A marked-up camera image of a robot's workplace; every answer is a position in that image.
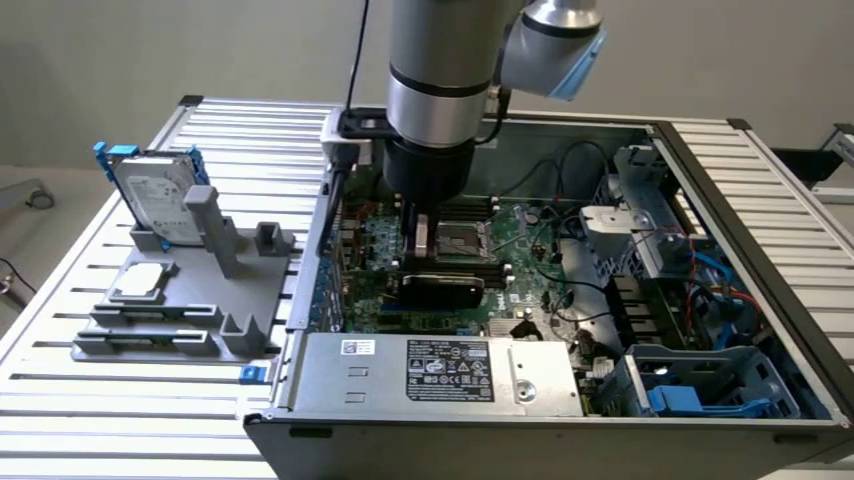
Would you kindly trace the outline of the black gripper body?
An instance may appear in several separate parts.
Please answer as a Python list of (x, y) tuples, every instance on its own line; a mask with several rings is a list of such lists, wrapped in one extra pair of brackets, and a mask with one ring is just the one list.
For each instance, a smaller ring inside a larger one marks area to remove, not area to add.
[(474, 142), (424, 147), (401, 138), (384, 141), (384, 181), (416, 207), (436, 207), (456, 197), (468, 181)]

